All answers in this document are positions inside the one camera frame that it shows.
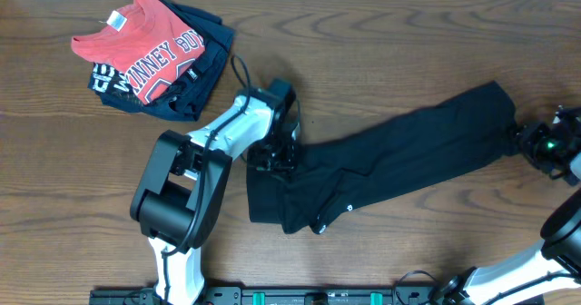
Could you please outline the black t-shirt with white logo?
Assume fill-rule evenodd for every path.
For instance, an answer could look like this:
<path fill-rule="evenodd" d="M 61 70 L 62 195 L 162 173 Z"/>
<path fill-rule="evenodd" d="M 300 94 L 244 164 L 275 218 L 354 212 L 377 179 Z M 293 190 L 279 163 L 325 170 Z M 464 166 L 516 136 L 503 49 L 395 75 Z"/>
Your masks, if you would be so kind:
<path fill-rule="evenodd" d="M 515 116 L 512 99 L 490 82 L 342 139 L 300 144 L 290 171 L 248 168 L 250 219 L 321 234 L 344 212 L 516 154 Z"/>

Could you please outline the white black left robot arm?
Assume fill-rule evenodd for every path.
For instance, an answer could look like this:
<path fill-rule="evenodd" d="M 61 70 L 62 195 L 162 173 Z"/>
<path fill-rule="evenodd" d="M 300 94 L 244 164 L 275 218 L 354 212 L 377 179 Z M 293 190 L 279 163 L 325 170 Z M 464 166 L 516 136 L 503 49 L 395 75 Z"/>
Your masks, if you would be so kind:
<path fill-rule="evenodd" d="M 157 139 L 130 205 L 130 216 L 153 247 L 158 304 L 193 304 L 205 279 L 202 245 L 217 222 L 232 163 L 244 157 L 259 172 L 292 171 L 299 122 L 288 82 L 240 90 L 225 113 L 186 134 L 168 130 Z"/>

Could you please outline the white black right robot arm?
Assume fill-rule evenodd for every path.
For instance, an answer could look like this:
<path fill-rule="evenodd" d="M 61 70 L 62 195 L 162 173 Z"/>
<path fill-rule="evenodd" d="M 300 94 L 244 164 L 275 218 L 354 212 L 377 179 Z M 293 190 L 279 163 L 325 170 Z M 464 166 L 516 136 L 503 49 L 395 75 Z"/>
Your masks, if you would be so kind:
<path fill-rule="evenodd" d="M 551 180 L 580 185 L 580 109 L 559 108 L 550 125 L 531 123 L 517 133 L 525 158 Z M 580 287 L 580 192 L 545 221 L 540 240 L 498 264 L 452 278 L 431 304 L 519 304 L 556 290 Z"/>

